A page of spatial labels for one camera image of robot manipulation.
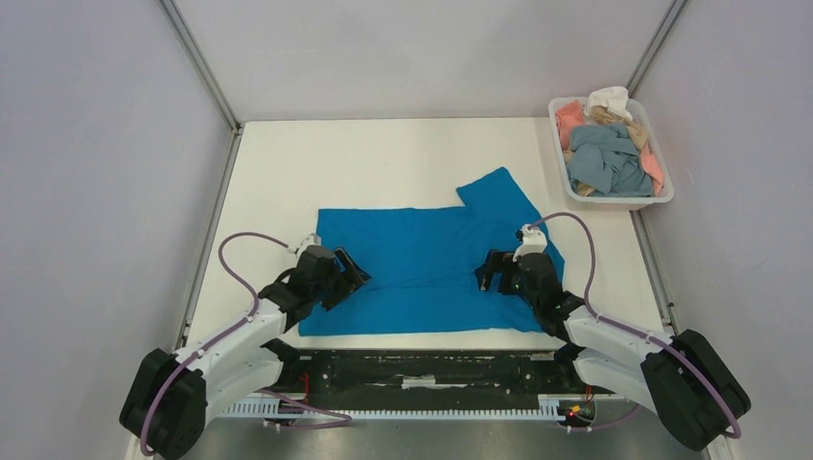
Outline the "bright blue t shirt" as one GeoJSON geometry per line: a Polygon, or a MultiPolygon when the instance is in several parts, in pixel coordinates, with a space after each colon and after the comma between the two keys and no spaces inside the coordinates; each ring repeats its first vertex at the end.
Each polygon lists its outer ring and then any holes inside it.
{"type": "Polygon", "coordinates": [[[523,300],[481,290],[475,275],[490,250],[514,251],[539,211],[505,168],[456,192],[454,207],[319,210],[322,243],[343,247],[371,280],[335,308],[314,309],[299,334],[539,332],[523,300]]]}

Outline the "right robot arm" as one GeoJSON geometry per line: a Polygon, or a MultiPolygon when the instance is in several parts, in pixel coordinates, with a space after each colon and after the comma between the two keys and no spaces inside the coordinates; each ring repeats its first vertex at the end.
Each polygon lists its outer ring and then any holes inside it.
{"type": "Polygon", "coordinates": [[[656,414],[683,446],[700,451],[733,432],[752,402],[731,370],[700,333],[635,331],[620,320],[590,313],[565,290],[544,253],[514,257],[492,250],[475,271],[480,290],[523,300],[542,330],[564,341],[553,376],[567,391],[585,384],[610,390],[656,414]]]}

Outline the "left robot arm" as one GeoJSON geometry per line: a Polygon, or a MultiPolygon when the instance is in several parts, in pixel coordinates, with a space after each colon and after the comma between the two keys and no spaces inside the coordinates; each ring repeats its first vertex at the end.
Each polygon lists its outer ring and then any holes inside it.
{"type": "Polygon", "coordinates": [[[242,315],[174,352],[146,354],[119,415],[147,455],[185,455],[206,426],[238,400],[271,385],[294,388],[301,367],[281,337],[319,305],[328,311],[371,281],[341,247],[311,243],[295,266],[252,290],[242,315]]]}

